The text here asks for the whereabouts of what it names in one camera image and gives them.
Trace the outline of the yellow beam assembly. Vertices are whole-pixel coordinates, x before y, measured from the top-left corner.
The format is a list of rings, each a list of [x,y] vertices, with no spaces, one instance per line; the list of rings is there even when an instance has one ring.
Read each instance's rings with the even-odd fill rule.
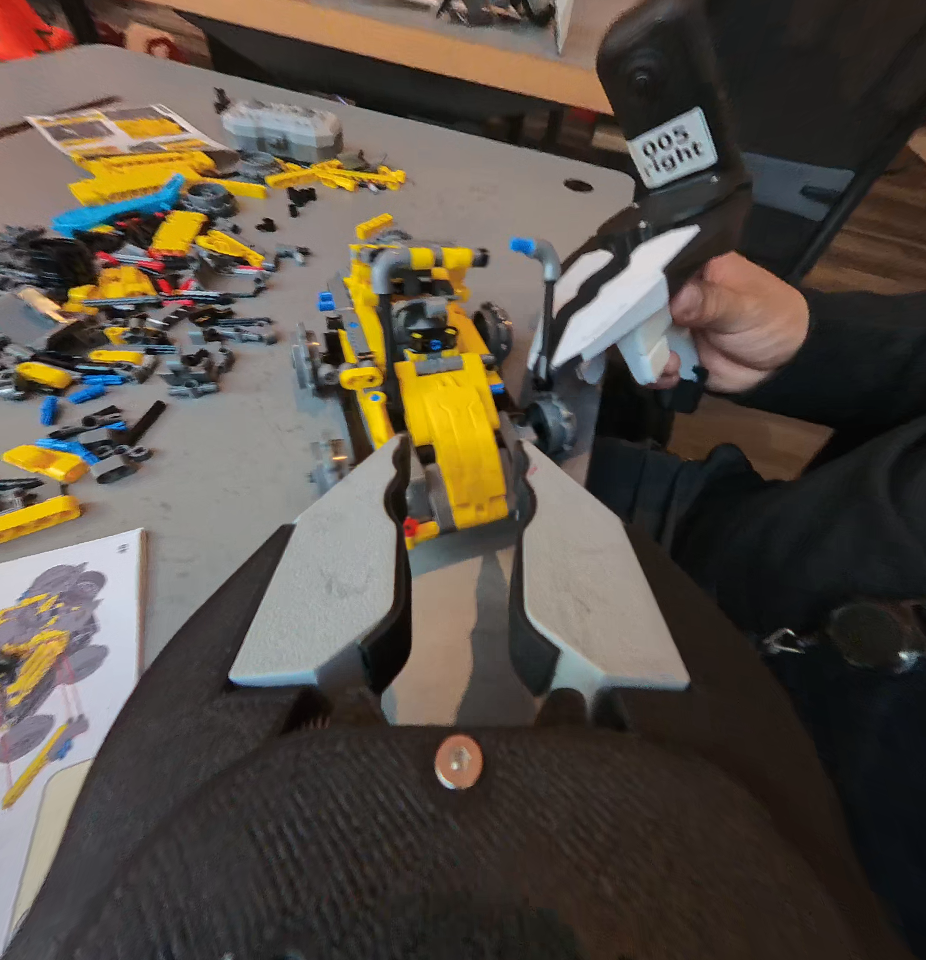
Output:
[[[345,167],[338,159],[301,166],[289,162],[282,169],[264,177],[265,186],[272,189],[302,188],[320,185],[353,193],[361,188],[372,190],[400,190],[408,181],[403,170],[379,165],[369,170]]]

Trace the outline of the orange traffic cone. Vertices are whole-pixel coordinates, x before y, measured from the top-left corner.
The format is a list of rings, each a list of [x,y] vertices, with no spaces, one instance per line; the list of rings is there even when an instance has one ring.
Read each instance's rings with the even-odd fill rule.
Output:
[[[69,49],[73,34],[50,26],[26,1],[0,1],[0,62],[30,59]]]

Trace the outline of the person's right hand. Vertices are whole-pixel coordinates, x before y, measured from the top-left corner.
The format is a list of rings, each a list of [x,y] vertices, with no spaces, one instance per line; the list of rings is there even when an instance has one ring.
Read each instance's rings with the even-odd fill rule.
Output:
[[[717,395],[747,393],[789,364],[805,343],[810,307],[798,289],[737,252],[709,261],[669,301]]]

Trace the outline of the black long axle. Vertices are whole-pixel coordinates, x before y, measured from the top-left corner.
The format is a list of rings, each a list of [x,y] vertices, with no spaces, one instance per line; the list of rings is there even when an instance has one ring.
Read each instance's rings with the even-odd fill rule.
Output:
[[[538,394],[553,389],[552,354],[558,342],[558,334],[554,332],[558,313],[557,286],[558,279],[556,278],[543,281],[541,318],[527,358],[531,385]]]

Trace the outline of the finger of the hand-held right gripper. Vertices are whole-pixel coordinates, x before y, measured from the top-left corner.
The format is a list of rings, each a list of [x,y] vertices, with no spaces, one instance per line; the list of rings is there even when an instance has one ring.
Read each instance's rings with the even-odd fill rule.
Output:
[[[560,343],[565,363],[590,362],[617,346],[632,370],[661,370],[671,347],[670,287],[665,272],[700,233],[696,223],[674,227],[637,244],[621,271],[577,314]]]
[[[551,317],[547,325],[547,359],[550,371],[555,373],[566,360],[560,354],[564,335],[570,332],[577,314],[588,308],[622,270],[622,258],[608,248],[596,248],[582,253],[552,284]]]

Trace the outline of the pile of mixed coloured pieces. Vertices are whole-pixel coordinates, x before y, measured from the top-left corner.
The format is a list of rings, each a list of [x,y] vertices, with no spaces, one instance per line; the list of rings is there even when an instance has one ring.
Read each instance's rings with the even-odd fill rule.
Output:
[[[119,482],[152,456],[143,438],[167,403],[155,400],[137,416],[109,405],[66,422],[68,408],[93,405],[111,390],[143,386],[153,378],[162,380],[169,397],[207,397],[218,392],[235,365],[236,345],[277,342],[274,320],[252,314],[251,303],[267,293],[284,264],[300,265],[285,260],[274,269],[275,247],[265,251],[245,244],[238,224],[220,229],[211,218],[187,257],[154,259],[150,241],[172,210],[182,209],[132,214],[69,238],[94,254],[96,284],[66,290],[64,326],[46,350],[19,368],[31,378],[52,378],[63,392],[0,397],[5,403],[36,401],[43,430],[10,450],[29,444],[75,453],[89,466],[78,481]],[[38,228],[68,238],[29,227]],[[13,474],[0,477],[0,546],[82,516],[83,506],[70,492],[78,481],[64,485],[26,472],[3,462],[2,453],[1,464]]]

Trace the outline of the instruction booklet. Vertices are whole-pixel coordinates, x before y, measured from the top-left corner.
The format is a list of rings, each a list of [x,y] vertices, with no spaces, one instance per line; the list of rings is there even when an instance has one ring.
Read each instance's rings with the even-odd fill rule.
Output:
[[[142,670],[146,534],[0,563],[0,957]]]

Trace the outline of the yellow stacked beam frame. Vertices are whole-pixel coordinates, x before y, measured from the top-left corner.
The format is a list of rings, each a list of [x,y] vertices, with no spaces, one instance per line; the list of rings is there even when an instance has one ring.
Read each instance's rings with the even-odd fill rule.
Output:
[[[70,183],[67,189],[84,207],[153,194],[176,175],[182,177],[186,186],[218,184],[236,197],[263,200],[268,195],[264,184],[238,181],[221,174],[216,158],[202,150],[114,153],[80,157],[77,164],[85,177]]]

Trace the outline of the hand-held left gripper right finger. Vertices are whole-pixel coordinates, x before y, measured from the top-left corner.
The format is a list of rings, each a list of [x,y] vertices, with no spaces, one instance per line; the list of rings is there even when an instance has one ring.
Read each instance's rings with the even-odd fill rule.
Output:
[[[529,693],[681,692],[690,674],[624,523],[536,446],[514,454],[511,664]]]

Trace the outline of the blue brick separator tool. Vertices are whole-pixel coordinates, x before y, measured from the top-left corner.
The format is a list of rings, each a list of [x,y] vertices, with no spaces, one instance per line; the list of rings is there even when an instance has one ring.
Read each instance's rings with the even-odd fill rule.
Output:
[[[146,216],[167,212],[177,204],[181,191],[187,185],[188,182],[182,174],[174,174],[155,193],[65,211],[50,221],[50,229],[61,236],[72,238],[79,232],[89,232],[100,226],[111,225],[132,214]]]

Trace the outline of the pile of grey track links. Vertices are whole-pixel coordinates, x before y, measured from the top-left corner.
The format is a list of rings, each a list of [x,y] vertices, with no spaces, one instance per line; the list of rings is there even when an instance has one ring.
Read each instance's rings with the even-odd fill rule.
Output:
[[[6,226],[0,230],[0,397],[24,400],[37,394],[60,395],[65,388],[52,377],[35,378],[20,367],[45,351],[65,325],[66,289],[41,286],[30,271],[27,245],[51,237],[42,228]]]

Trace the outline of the person's right forearm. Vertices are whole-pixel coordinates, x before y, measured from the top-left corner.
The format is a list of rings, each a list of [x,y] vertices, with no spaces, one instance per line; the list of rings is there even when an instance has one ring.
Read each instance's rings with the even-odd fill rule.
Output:
[[[926,415],[926,291],[806,299],[803,345],[734,402],[865,437]]]

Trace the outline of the grey battery box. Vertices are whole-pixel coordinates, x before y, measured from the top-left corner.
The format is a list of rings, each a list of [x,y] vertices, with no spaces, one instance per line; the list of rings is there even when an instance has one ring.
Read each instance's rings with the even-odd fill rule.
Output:
[[[337,115],[323,108],[241,100],[219,113],[221,125],[242,153],[266,153],[312,164],[338,157],[344,136]]]

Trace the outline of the black wheel rim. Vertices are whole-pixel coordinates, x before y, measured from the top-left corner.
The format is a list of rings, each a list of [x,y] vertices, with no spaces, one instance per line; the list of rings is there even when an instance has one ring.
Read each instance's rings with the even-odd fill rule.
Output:
[[[37,237],[28,242],[27,256],[40,286],[70,290],[97,284],[97,259],[81,241]]]

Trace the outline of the yellow toy vehicle model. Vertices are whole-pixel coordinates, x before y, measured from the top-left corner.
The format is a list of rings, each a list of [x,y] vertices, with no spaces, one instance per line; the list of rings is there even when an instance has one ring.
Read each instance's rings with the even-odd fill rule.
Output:
[[[576,441],[554,391],[535,386],[519,406],[507,390],[513,324],[492,301],[468,309],[468,275],[489,261],[484,247],[416,240],[389,214],[360,222],[348,269],[318,294],[323,327],[300,324],[292,347],[301,391],[334,402],[347,428],[313,445],[321,493],[405,438],[409,550],[512,517],[517,442],[560,456]]]

